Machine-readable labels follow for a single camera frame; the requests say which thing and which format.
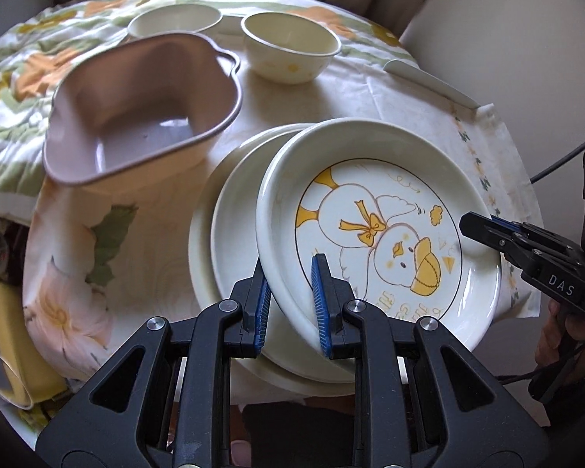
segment yellow plastic object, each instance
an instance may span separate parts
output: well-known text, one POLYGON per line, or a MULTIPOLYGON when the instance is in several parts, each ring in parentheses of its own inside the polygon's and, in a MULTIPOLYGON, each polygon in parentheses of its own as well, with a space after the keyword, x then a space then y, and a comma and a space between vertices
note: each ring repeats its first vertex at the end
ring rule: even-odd
POLYGON ((0 282, 0 358, 12 389, 0 394, 21 408, 50 399, 67 389, 66 381, 39 355, 23 319, 22 296, 0 282))

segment stacked plate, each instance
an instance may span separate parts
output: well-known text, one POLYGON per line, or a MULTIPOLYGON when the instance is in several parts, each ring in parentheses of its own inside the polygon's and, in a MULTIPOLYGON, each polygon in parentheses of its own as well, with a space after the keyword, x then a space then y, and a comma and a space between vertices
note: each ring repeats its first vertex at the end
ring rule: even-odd
POLYGON ((201 308, 229 297, 259 255, 275 301, 263 356, 241 364, 292 392, 348 394, 353 361, 321 354, 312 255, 325 253, 358 298, 408 321, 435 316, 473 349, 493 318, 500 258, 461 236, 468 211, 487 215, 468 178, 403 128, 352 118, 273 128, 206 185, 189 238, 195 293, 201 308))

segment cable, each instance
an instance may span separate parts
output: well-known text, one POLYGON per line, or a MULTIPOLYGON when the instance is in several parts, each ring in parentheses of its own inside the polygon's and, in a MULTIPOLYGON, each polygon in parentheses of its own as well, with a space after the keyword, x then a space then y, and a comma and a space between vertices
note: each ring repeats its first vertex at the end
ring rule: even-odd
POLYGON ((516 382, 521 382, 522 380, 531 380, 534 376, 540 374, 542 371, 546 371, 547 369, 555 368, 555 367, 562 367, 566 362, 568 362, 571 358, 576 357, 579 355, 583 350, 585 350, 585 343, 581 346, 577 347, 571 353, 566 354, 563 359, 559 359, 557 362, 553 364, 545 365, 534 369, 528 373, 522 375, 499 375, 497 376, 498 381, 501 385, 509 385, 516 382))
POLYGON ((543 179, 546 176, 548 176, 550 173, 555 172, 557 169, 559 169, 559 167, 567 164, 570 160, 572 160, 572 158, 577 156, 581 151, 585 151, 585 142, 583 144, 581 144, 580 146, 572 149, 572 151, 570 151, 566 156, 564 156, 560 160, 557 160, 550 167, 546 167, 546 169, 544 169, 542 172, 537 173, 535 176, 533 176, 531 178, 531 184, 535 184, 540 179, 543 179))

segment metal screw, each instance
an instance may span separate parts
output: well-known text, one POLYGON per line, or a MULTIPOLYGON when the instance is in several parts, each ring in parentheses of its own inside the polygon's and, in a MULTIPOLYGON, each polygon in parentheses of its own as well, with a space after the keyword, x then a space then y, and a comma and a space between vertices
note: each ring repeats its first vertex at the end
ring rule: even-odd
POLYGON ((420 319, 420 326, 426 331, 435 331, 438 328, 438 321, 433 317, 423 317, 420 319))
POLYGON ((353 301, 349 301, 347 303, 347 309, 354 313, 359 313, 366 309, 366 303, 364 301, 360 301, 359 299, 354 299, 353 301))
POLYGON ((238 303, 234 299, 226 299, 225 301, 221 301, 219 303, 219 309, 221 311, 234 311, 238 307, 238 303))
POLYGON ((147 321, 147 328, 150 331, 157 331, 165 326, 165 319, 162 317, 152 317, 147 321))

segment cartoon duck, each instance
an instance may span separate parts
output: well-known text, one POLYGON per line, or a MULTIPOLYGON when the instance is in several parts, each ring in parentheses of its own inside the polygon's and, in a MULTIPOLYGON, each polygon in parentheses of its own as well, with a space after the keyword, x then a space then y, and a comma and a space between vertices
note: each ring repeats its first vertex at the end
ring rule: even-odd
POLYGON ((431 240, 401 222, 416 210, 414 204, 391 196, 373 194, 360 184, 336 184, 329 169, 315 180, 331 188, 316 211, 299 207, 296 226, 317 220, 323 234, 340 246, 342 277, 360 298, 368 287, 369 265, 386 283, 408 287, 429 296, 440 284, 440 263, 431 240))

